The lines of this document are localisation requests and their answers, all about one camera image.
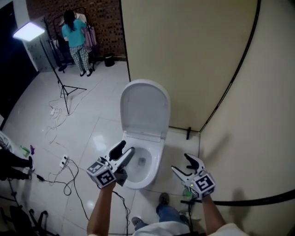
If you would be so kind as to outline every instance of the toilet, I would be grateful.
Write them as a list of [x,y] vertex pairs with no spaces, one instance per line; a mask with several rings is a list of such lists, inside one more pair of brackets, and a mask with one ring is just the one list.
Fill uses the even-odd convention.
[[125,187],[142,189],[156,177],[170,121],[170,97],[158,83],[150,80],[130,82],[121,96],[123,151],[135,148],[125,167]]

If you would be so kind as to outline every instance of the toilet lid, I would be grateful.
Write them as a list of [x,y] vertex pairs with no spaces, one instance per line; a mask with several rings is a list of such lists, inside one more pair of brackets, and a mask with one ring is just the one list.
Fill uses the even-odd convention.
[[130,82],[121,96],[121,122],[128,134],[166,138],[170,121],[170,97],[150,80]]

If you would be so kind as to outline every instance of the plaid pants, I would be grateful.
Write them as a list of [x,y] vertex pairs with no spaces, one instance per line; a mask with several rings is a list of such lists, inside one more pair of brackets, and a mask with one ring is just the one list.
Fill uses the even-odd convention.
[[83,71],[83,69],[89,70],[88,53],[85,45],[70,47],[70,53],[80,71]]

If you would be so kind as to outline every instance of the power strip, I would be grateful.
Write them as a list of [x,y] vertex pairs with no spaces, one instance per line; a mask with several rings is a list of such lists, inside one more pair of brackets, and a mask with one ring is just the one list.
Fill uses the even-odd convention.
[[61,162],[60,162],[60,164],[59,164],[60,168],[61,169],[64,169],[68,165],[69,160],[70,160],[69,159],[69,156],[64,155],[63,158],[62,158],[62,160],[61,160]]

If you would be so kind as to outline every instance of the hand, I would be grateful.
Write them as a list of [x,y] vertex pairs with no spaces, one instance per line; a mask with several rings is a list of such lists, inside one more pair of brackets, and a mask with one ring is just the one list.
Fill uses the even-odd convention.
[[107,191],[107,192],[112,192],[113,189],[115,188],[115,186],[116,186],[116,181],[110,183],[109,185],[107,185],[106,187],[102,188],[101,190]]

